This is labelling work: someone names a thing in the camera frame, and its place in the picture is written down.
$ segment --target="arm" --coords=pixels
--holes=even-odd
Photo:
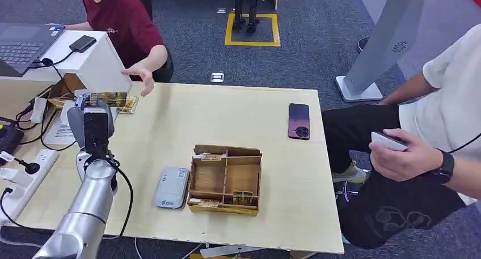
[[[481,199],[481,162],[454,157],[454,174],[445,185],[456,192]]]
[[[457,54],[459,46],[462,45],[475,31],[480,29],[480,26],[475,26],[470,29],[443,53],[424,64],[422,71],[414,75],[396,91],[384,98],[379,104],[400,104],[416,97],[425,96],[441,88],[444,83],[444,78],[446,77],[445,72],[453,57]]]
[[[139,49],[148,55],[129,69],[123,70],[122,74],[138,75],[145,85],[140,94],[146,96],[154,89],[152,72],[161,68],[167,61],[167,49],[142,4],[139,3],[131,14],[130,31]]]
[[[408,149],[394,151],[378,142],[369,144],[373,167],[383,176],[395,181],[407,181],[441,166],[442,153],[417,136],[401,129],[384,130],[384,133],[406,141]],[[453,177],[445,186],[481,199],[481,162],[455,157]]]
[[[161,68],[166,61],[167,49],[164,45],[156,45],[150,50],[149,55],[145,59],[137,62],[131,68],[143,68],[153,72]]]
[[[396,91],[385,97],[379,104],[391,105],[425,96],[434,92],[436,88],[426,80],[422,71],[414,75],[411,79],[403,83]]]
[[[93,31],[88,22],[65,25],[65,29],[70,31]]]

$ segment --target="red t-shirt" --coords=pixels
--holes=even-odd
[[[141,0],[82,0],[94,31],[106,31],[126,68],[163,45],[159,31]]]

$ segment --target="shoe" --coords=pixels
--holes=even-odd
[[[357,42],[357,52],[361,53],[368,44],[369,37],[364,37]]]
[[[344,244],[351,244],[351,242],[349,242],[349,240],[347,240],[342,233],[341,233],[341,236],[343,237]]]
[[[344,173],[332,173],[332,182],[348,181],[353,184],[362,184],[367,178],[366,172],[356,166],[352,161],[349,168]]]

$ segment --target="black pants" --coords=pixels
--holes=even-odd
[[[372,131],[399,128],[397,105],[358,105],[322,113],[331,171],[344,172],[349,150],[370,153]],[[407,228],[430,229],[464,207],[458,194],[423,178],[396,182],[374,169],[369,179],[339,210],[343,235],[353,245],[372,249]]]

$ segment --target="person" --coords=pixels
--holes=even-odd
[[[159,70],[167,61],[167,49],[141,0],[82,0],[87,22],[66,25],[65,29],[106,31],[126,67],[124,75],[142,80],[142,96],[157,82],[169,82]]]
[[[322,113],[333,181],[365,181],[349,150],[370,153],[374,168],[359,194],[339,209],[341,230],[352,244],[379,247],[406,228],[432,228],[481,198],[479,43],[481,25],[379,105]],[[413,102],[399,105],[405,101]],[[371,143],[372,131],[405,140],[408,149],[393,152]],[[440,175],[450,156],[452,176]]]

